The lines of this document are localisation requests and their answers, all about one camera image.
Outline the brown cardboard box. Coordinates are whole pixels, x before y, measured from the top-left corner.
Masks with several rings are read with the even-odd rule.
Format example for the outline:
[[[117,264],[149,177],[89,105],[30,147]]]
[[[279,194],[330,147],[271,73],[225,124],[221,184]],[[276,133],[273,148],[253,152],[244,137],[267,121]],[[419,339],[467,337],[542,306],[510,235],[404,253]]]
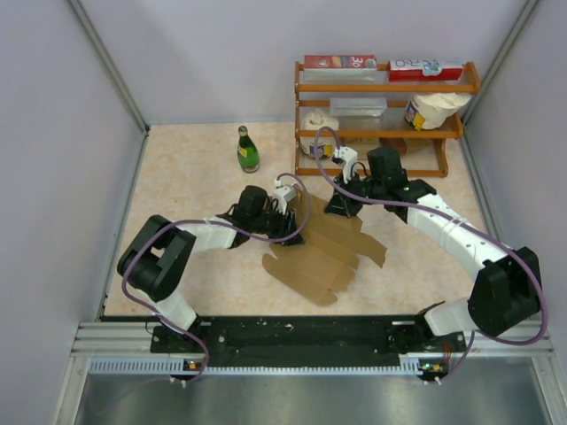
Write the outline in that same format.
[[[359,267],[360,257],[378,267],[385,263],[386,247],[362,231],[363,221],[323,211],[327,202],[302,191],[291,201],[296,221],[307,219],[300,231],[304,242],[283,246],[272,243],[262,257],[265,271],[283,285],[319,306],[338,301]]]

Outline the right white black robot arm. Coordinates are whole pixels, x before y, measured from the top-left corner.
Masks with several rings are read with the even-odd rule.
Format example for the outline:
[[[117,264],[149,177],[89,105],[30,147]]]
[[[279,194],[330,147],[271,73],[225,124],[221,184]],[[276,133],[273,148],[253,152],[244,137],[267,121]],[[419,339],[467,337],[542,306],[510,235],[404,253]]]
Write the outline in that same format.
[[[326,210],[354,217],[364,205],[383,205],[422,231],[448,253],[474,282],[469,297],[427,308],[413,331],[416,344],[431,351],[447,334],[478,330],[496,338],[541,310],[540,268],[527,247],[513,250],[471,226],[427,182],[410,180],[391,147],[367,154],[369,175],[360,177],[357,152],[343,146],[332,160],[342,170]]]

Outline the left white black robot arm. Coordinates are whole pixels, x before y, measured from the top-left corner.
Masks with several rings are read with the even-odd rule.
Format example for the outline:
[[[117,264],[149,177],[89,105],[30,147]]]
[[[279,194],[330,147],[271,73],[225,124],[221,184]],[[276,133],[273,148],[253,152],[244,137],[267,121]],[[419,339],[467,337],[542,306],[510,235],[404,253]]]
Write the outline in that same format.
[[[203,220],[172,222],[151,216],[122,253],[117,273],[143,296],[168,327],[170,340],[182,351],[200,343],[198,315],[185,300],[179,284],[190,255],[215,249],[236,249],[250,239],[283,246],[304,242],[290,202],[297,188],[275,183],[274,192],[248,185],[228,211]]]

